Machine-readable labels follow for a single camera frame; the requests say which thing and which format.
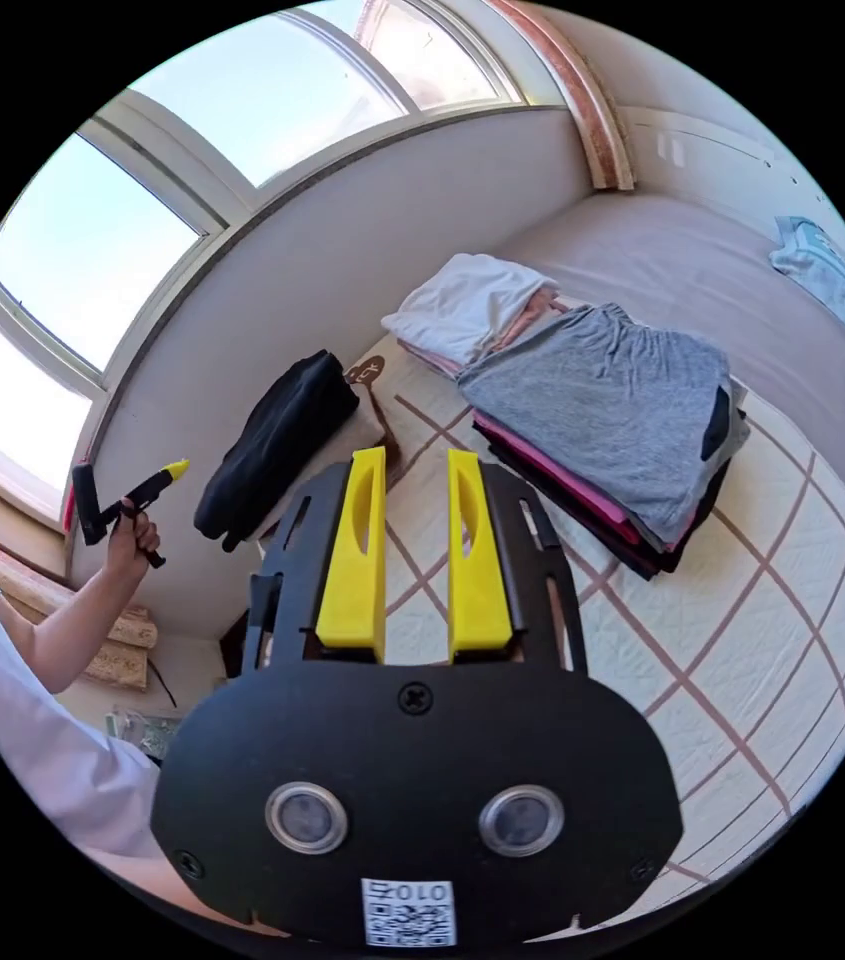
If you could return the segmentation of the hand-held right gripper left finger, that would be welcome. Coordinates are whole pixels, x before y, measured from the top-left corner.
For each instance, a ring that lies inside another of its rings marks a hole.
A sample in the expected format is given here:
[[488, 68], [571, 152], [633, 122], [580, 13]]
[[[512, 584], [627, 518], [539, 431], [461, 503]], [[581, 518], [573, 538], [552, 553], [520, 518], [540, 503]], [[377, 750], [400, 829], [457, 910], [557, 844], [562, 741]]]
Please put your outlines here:
[[354, 452], [315, 633], [331, 654], [385, 659], [386, 451]]

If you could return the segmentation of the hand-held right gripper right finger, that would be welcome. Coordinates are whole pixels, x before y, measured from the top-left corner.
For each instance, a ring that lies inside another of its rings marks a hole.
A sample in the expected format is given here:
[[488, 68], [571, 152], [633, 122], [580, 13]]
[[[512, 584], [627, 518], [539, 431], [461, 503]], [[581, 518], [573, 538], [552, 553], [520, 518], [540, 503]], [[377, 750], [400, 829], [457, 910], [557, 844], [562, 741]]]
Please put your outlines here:
[[453, 664], [503, 651], [513, 628], [478, 456], [447, 455], [448, 657]]

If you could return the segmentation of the person's left hand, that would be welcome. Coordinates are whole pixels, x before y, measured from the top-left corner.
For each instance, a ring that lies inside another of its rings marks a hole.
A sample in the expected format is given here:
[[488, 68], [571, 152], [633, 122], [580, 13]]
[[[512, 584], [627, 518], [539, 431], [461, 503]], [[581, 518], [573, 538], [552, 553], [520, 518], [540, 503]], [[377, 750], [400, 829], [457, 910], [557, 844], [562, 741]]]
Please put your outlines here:
[[104, 568], [120, 582], [138, 586], [149, 570], [149, 555], [159, 548], [158, 528], [145, 512], [122, 514], [109, 536]]

